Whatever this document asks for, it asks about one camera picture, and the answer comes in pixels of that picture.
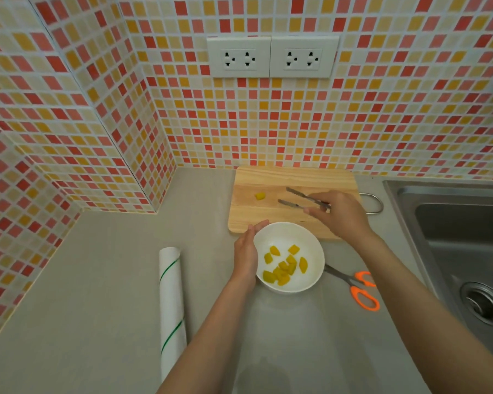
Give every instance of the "person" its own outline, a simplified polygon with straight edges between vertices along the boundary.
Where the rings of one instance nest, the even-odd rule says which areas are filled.
[[[433,393],[493,394],[493,355],[372,231],[360,203],[339,191],[315,193],[331,205],[306,208],[358,252],[371,273],[400,337]],[[245,302],[256,285],[253,238],[268,225],[248,230],[234,246],[234,269],[203,325],[172,368],[158,394],[220,392]]]

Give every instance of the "electrical outlet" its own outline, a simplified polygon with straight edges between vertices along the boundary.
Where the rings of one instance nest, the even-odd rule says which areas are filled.
[[[207,38],[212,77],[268,77],[270,37]]]
[[[330,77],[338,36],[273,36],[270,77]]]

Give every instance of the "gray countertop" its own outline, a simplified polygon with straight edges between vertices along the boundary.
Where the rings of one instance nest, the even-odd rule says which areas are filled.
[[[157,215],[85,212],[0,334],[0,393],[154,393],[160,382],[158,253],[181,249],[188,337],[230,277],[234,171],[178,169]],[[373,229],[421,277],[382,184],[357,176],[385,210]],[[326,262],[365,268],[344,242]],[[256,286],[223,391],[428,393],[389,313],[360,308],[324,274],[306,292]]]

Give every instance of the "bowl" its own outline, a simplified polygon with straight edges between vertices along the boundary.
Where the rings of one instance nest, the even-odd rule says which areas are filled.
[[[298,293],[312,287],[321,277],[325,268],[325,254],[317,238],[306,228],[293,223],[272,223],[264,227],[254,237],[254,245],[257,249],[258,263],[256,275],[270,290],[282,294]],[[289,256],[289,248],[296,245],[300,248],[294,258],[300,261],[301,257],[307,259],[309,267],[303,274],[298,266],[290,282],[279,286],[277,281],[273,284],[263,280],[263,271],[272,272],[277,265]],[[270,246],[275,246],[281,256],[274,256],[272,263],[265,262],[265,254],[269,253]]]

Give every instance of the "stainless steel sink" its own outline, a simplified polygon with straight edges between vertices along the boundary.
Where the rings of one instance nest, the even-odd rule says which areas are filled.
[[[427,286],[493,353],[493,185],[385,187]]]

